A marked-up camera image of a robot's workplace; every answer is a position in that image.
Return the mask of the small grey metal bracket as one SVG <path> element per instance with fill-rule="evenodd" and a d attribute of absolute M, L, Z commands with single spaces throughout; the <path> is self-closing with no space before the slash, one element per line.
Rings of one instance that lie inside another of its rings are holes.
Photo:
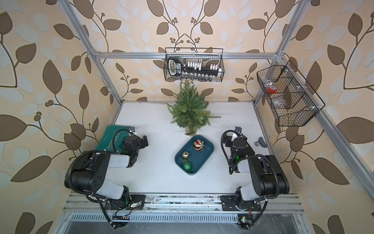
<path fill-rule="evenodd" d="M 254 142 L 254 145 L 255 145 L 256 147 L 259 147 L 259 146 L 261 146 L 261 147 L 263 147 L 263 148 L 267 148 L 267 147 L 268 147 L 268 146 L 267 146 L 267 143 L 266 143 L 266 141 L 264 140 L 263 137 L 259 137 L 259 139 L 258 139 L 257 141 Z"/>

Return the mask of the black socket tool set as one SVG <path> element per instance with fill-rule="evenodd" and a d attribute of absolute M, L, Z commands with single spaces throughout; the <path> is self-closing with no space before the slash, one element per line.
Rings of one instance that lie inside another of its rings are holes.
<path fill-rule="evenodd" d="M 169 57 L 164 62 L 164 75 L 180 77 L 182 75 L 201 74 L 222 77 L 225 73 L 220 60 L 208 60 L 202 62 L 201 59 L 188 60 L 187 58 Z"/>

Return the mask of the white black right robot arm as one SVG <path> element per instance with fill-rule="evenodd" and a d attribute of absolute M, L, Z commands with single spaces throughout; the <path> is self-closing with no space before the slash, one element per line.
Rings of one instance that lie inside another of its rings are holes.
<path fill-rule="evenodd" d="M 250 230 L 265 212 L 269 200 L 289 193 L 289 182 L 276 157 L 256 154 L 240 127 L 225 131 L 220 144 L 229 174 L 247 173 L 251 178 L 248 185 L 238 187 L 233 195 L 220 197 L 222 209 L 248 212 L 238 225 Z"/>

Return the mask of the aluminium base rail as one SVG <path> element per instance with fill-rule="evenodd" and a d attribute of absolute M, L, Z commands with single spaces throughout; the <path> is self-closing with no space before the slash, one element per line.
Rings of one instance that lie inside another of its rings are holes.
<path fill-rule="evenodd" d="M 146 193 L 144 204 L 136 212 L 145 213 L 255 213 L 265 202 L 260 201 L 251 209 L 239 210 L 235 202 L 222 202 L 222 194 L 172 194 Z M 86 199 L 84 195 L 71 193 L 63 208 L 64 212 L 99 212 L 100 207 Z M 305 214 L 297 195 L 280 195 L 270 199 L 266 214 Z"/>

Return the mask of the red gold striped ornament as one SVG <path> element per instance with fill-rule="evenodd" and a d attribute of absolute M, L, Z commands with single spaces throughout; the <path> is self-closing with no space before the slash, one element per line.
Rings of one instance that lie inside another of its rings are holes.
<path fill-rule="evenodd" d="M 205 147 L 205 143 L 201 139 L 197 139 L 193 142 L 193 147 L 196 151 L 202 151 Z"/>

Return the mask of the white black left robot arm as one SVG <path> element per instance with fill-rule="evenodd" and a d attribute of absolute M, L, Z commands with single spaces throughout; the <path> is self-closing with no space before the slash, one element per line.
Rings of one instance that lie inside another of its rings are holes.
<path fill-rule="evenodd" d="M 139 151 L 148 145 L 147 136 L 138 136 L 134 127 L 108 126 L 98 146 L 71 163 L 65 187 L 98 204 L 113 229 L 126 226 L 132 211 L 144 206 L 146 196 L 131 196 L 127 186 L 106 177 L 107 171 L 133 167 Z"/>

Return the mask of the teal plastic tray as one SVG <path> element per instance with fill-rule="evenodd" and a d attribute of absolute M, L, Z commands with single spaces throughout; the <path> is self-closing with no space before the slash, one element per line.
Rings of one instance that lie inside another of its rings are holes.
<path fill-rule="evenodd" d="M 201 139 L 205 143 L 205 147 L 202 151 L 196 151 L 193 147 L 193 142 L 197 139 Z M 190 158 L 188 162 L 192 164 L 192 170 L 190 172 L 187 172 L 183 169 L 183 164 L 185 163 L 181 159 L 181 155 L 183 152 L 188 151 L 190 154 Z M 214 152 L 214 145 L 211 141 L 209 141 L 207 138 L 205 138 L 202 135 L 195 135 L 193 136 L 175 155 L 174 161 L 175 164 L 182 169 L 185 173 L 192 176 L 195 175 L 205 164 L 205 162 L 209 159 L 209 157 Z"/>

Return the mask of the red item in basket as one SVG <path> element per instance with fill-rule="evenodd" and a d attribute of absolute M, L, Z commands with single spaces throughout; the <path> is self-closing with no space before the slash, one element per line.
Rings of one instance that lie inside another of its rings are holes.
<path fill-rule="evenodd" d="M 274 94 L 278 90 L 277 86 L 273 82 L 267 82 L 267 83 L 265 83 L 264 87 L 266 88 L 266 92 L 268 94 Z"/>

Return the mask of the green glitter ball ornament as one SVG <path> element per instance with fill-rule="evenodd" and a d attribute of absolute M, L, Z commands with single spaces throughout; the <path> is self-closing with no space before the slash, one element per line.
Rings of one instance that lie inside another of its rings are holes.
<path fill-rule="evenodd" d="M 192 164 L 190 163 L 190 162 L 185 162 L 184 164 L 183 164 L 183 169 L 185 170 L 185 171 L 187 171 L 187 172 L 190 172 L 191 170 L 192 170 Z"/>

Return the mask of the green book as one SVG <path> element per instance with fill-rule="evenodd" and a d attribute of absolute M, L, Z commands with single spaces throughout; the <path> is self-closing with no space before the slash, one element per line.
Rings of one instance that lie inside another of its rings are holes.
<path fill-rule="evenodd" d="M 135 127 L 132 126 L 110 125 L 105 129 L 104 135 L 95 149 L 122 153 L 124 147 L 123 141 L 130 136 L 127 131 L 122 131 L 122 129 L 135 132 Z"/>

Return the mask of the shiny gold ball ornament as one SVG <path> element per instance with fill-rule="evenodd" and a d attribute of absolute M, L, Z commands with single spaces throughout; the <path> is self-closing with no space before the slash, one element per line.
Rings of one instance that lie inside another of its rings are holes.
<path fill-rule="evenodd" d="M 185 151 L 185 152 L 182 153 L 182 155 L 181 155 L 182 161 L 187 162 L 189 160 L 189 158 L 190 158 L 190 154 L 189 154 L 188 151 Z"/>

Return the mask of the small green christmas tree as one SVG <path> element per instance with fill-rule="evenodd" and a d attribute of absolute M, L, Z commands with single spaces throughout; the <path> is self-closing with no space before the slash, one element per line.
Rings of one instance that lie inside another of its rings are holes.
<path fill-rule="evenodd" d="M 203 94 L 198 93 L 195 85 L 188 82 L 180 84 L 180 92 L 176 95 L 175 104 L 168 104 L 172 123 L 185 130 L 185 135 L 194 136 L 206 125 L 211 125 L 211 119 L 219 119 L 208 110 L 209 102 Z"/>

